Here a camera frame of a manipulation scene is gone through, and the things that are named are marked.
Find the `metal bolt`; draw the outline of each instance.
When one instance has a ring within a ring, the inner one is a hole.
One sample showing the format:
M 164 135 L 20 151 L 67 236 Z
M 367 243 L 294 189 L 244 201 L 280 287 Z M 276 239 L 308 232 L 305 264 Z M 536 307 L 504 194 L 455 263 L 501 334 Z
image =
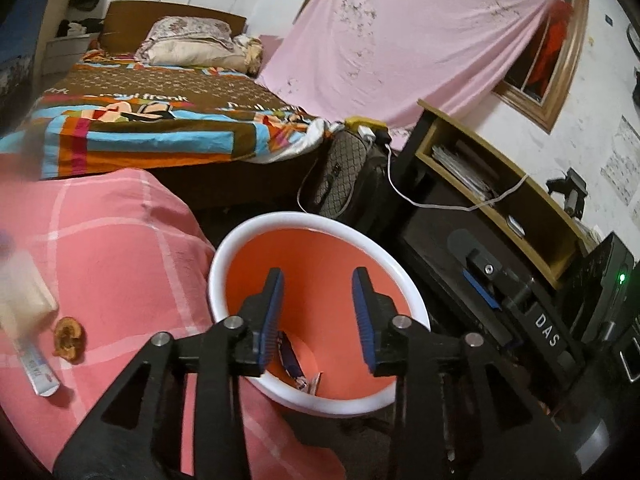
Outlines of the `metal bolt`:
M 396 328 L 404 330 L 411 326 L 411 318 L 407 316 L 395 316 L 391 320 L 391 323 L 393 323 Z
M 151 344 L 155 346 L 164 346 L 171 341 L 171 334 L 168 332 L 158 332 L 151 338 Z
M 244 325 L 244 319 L 240 316 L 229 316 L 223 321 L 223 323 L 225 324 L 225 327 L 234 330 Z
M 470 332 L 465 335 L 465 343 L 471 346 L 472 348 L 476 348 L 482 346 L 484 343 L 484 337 L 482 337 L 477 332 Z

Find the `handbag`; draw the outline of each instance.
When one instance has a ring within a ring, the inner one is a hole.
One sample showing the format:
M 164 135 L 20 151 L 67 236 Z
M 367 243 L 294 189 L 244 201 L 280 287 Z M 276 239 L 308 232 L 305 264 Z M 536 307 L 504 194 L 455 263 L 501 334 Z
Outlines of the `handbag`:
M 338 131 L 316 178 L 315 190 L 303 192 L 310 195 L 303 209 L 353 226 L 385 179 L 386 155 L 373 137 L 363 139 L 349 130 Z

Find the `pink bedsheet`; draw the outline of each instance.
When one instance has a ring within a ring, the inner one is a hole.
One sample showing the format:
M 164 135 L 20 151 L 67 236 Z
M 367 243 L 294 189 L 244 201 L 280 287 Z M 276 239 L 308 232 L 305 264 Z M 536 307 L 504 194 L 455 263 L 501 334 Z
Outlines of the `pink bedsheet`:
M 51 469 L 84 416 L 155 332 L 182 337 L 211 325 L 206 278 L 213 248 L 187 206 L 145 171 L 12 186 L 0 182 L 0 196 L 0 228 L 30 250 L 58 299 L 60 316 L 75 317 L 87 333 L 84 360 L 75 366 L 52 357 L 52 335 L 41 334 L 39 346 L 63 383 L 44 399 L 33 393 L 0 332 L 0 404 Z M 188 392 L 193 406 L 193 381 Z M 255 479 L 344 478 L 335 455 L 302 446 L 248 381 L 241 396 Z M 184 472 L 192 469 L 192 423 L 193 412 L 187 411 Z
M 552 0 L 311 0 L 258 82 L 330 121 L 462 116 L 506 74 Z

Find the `wooden headboard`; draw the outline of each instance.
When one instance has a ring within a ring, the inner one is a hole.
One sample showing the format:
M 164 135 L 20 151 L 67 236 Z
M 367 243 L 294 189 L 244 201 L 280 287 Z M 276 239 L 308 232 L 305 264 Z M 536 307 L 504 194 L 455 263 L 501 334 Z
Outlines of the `wooden headboard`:
M 233 36 L 242 34 L 246 18 L 181 4 L 166 4 L 146 0 L 116 0 L 111 2 L 104 19 L 100 44 L 110 54 L 135 52 L 153 24 L 164 16 L 193 16 L 215 18 L 227 22 Z

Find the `wooden shelf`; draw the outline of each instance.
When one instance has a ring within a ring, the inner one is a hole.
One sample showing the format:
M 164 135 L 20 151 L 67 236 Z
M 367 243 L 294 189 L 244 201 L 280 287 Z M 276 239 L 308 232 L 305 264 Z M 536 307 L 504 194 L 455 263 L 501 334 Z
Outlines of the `wooden shelf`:
M 495 187 L 505 192 L 524 176 L 513 161 L 496 150 L 478 134 L 453 118 L 418 101 L 425 110 L 436 115 L 427 135 L 415 153 L 424 164 L 451 184 L 474 205 L 482 201 L 460 180 L 432 157 L 434 146 L 455 149 L 462 142 L 492 173 L 497 175 Z M 532 178 L 494 206 L 483 206 L 479 211 L 527 257 L 553 288 L 561 285 L 561 276 L 580 254 L 582 233 L 575 222 Z M 525 236 L 520 238 L 507 224 L 507 216 L 513 216 L 522 225 Z

